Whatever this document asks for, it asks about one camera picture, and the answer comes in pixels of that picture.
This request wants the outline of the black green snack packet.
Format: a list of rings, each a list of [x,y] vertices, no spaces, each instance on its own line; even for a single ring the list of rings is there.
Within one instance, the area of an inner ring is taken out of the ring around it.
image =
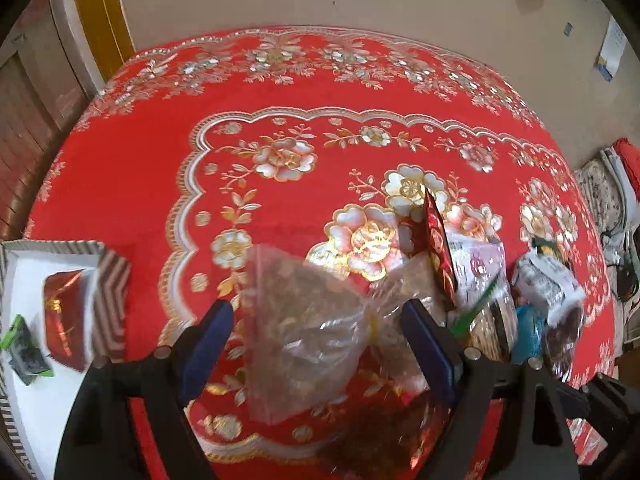
[[[9,355],[9,366],[25,386],[31,385],[38,377],[54,376],[52,368],[20,314],[14,318],[3,336],[1,349]]]

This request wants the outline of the shiny red foil snack packet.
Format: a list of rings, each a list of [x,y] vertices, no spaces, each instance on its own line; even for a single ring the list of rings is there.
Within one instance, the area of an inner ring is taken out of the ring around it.
[[[49,275],[43,284],[44,336],[50,357],[78,372],[87,364],[85,310],[90,278],[90,269],[78,269]]]

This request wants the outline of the clear bag of brown snacks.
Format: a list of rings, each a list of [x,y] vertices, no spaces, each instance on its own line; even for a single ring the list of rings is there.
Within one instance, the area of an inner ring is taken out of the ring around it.
[[[401,392],[417,396],[430,386],[400,328],[410,299],[437,325],[446,323],[429,255],[414,256],[367,294],[266,245],[250,250],[246,274],[246,395],[256,422],[277,425],[335,400],[367,349]]]

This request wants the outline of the white striped storage box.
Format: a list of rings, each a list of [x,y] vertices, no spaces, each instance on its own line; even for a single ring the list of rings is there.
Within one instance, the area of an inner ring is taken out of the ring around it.
[[[44,282],[81,273],[82,355],[119,362],[125,355],[125,297],[130,264],[97,240],[11,240],[1,244],[1,333],[21,318],[48,369],[26,384],[1,352],[1,416],[28,473],[52,479],[65,425],[85,370],[53,359],[46,341]]]

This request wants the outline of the light blue candy wrapper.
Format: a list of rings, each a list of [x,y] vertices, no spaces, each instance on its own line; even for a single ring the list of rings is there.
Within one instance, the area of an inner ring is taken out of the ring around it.
[[[532,304],[522,304],[516,308],[518,336],[511,352],[513,364],[523,364],[529,358],[542,355],[542,335],[546,318]]]

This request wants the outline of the grey garment on sofa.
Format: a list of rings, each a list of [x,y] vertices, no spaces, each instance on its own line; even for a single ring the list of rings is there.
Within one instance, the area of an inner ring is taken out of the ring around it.
[[[599,155],[613,182],[608,204],[614,206],[616,211],[614,226],[603,234],[605,260],[622,264],[631,259],[629,253],[634,247],[634,231],[639,226],[639,202],[614,148],[602,148]]]

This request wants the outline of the white purple snack packet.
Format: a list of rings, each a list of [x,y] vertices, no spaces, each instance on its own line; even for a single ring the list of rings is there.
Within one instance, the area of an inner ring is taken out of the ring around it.
[[[506,284],[506,252],[501,242],[483,242],[456,232],[447,233],[456,291],[454,306],[471,310],[493,281]]]

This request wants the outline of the red gold snack packet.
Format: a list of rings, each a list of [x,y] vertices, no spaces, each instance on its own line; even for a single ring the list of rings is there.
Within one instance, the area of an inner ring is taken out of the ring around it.
[[[434,266],[436,282],[449,301],[454,302],[458,281],[456,274],[454,274],[445,225],[437,208],[435,197],[430,191],[425,193],[424,214],[428,252]]]

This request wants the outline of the floral fabric sofa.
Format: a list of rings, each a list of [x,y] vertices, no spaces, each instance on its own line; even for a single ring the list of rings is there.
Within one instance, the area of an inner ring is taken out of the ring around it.
[[[608,276],[613,279],[615,340],[639,338],[639,202],[623,165],[608,146],[575,171],[591,212]]]

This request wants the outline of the red knitted cushion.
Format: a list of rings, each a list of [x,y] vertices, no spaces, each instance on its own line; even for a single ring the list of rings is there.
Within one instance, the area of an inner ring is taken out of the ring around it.
[[[640,200],[640,148],[637,148],[627,138],[617,139],[613,143],[614,151],[620,156],[623,167],[631,187]]]

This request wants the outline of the red floral tablecloth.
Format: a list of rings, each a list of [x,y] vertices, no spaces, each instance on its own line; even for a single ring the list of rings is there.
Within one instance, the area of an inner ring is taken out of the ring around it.
[[[33,240],[100,240],[131,266],[129,359],[216,299],[238,302],[270,244],[369,289],[446,227],[567,258],[586,294],[568,373],[614,367],[600,235],[538,115],[489,66],[377,32],[291,26],[142,51],[101,90],[30,214]]]

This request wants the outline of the wall calendar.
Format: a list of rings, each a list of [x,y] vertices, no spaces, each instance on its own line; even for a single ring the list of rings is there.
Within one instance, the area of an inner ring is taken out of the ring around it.
[[[611,15],[596,62],[596,69],[607,82],[611,82],[615,77],[620,67],[626,44],[627,38],[623,29],[620,28],[614,16]]]

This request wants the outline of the yellow door frame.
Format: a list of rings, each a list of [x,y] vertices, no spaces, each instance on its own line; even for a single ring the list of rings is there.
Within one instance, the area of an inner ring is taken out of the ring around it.
[[[75,0],[82,30],[102,78],[109,81],[134,55],[122,0]]]

